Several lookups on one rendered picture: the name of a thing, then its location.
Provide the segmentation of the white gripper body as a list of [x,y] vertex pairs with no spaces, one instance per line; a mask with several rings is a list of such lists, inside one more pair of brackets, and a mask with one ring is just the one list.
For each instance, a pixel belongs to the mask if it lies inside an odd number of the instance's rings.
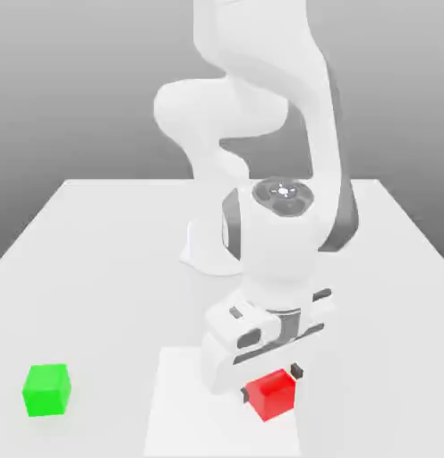
[[201,372],[213,394],[238,390],[278,369],[312,357],[331,299],[314,299],[307,310],[265,310],[246,299],[224,299],[205,315]]

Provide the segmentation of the small red cube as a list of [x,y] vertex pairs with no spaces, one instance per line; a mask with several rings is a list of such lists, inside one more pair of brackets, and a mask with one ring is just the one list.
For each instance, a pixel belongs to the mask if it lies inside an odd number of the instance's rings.
[[248,402],[263,421],[291,411],[295,405],[295,380],[280,369],[249,382]]

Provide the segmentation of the small green cube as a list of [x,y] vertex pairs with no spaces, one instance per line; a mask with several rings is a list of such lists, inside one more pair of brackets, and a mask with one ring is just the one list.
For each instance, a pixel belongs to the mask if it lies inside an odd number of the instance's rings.
[[31,365],[22,398],[30,417],[64,415],[72,391],[66,364]]

